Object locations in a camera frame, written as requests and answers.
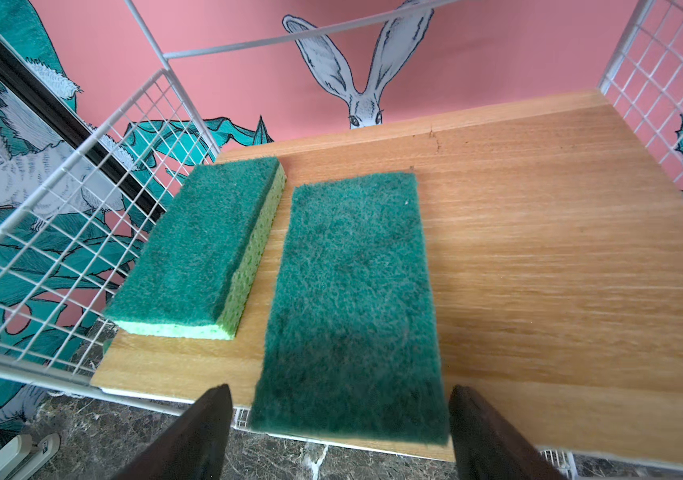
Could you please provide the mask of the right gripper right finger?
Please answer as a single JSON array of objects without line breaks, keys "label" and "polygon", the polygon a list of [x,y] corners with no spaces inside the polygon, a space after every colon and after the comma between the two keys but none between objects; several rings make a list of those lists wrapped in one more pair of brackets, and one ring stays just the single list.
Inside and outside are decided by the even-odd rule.
[{"label": "right gripper right finger", "polygon": [[548,462],[477,390],[457,385],[449,423],[461,479],[561,479]]}]

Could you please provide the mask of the green sponge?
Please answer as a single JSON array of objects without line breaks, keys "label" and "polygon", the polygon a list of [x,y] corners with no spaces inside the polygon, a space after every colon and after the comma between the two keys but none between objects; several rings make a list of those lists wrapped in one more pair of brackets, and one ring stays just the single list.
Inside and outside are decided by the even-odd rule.
[{"label": "green sponge", "polygon": [[134,335],[235,338],[285,183],[274,157],[195,167],[104,318]]},{"label": "green sponge", "polygon": [[391,172],[295,188],[253,429],[447,443],[417,186]]}]

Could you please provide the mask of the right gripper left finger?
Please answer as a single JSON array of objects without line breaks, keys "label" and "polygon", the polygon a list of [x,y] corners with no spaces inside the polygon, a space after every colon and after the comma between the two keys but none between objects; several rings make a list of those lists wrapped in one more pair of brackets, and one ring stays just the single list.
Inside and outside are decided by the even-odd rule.
[{"label": "right gripper left finger", "polygon": [[231,430],[229,386],[210,388],[116,479],[218,479]]}]

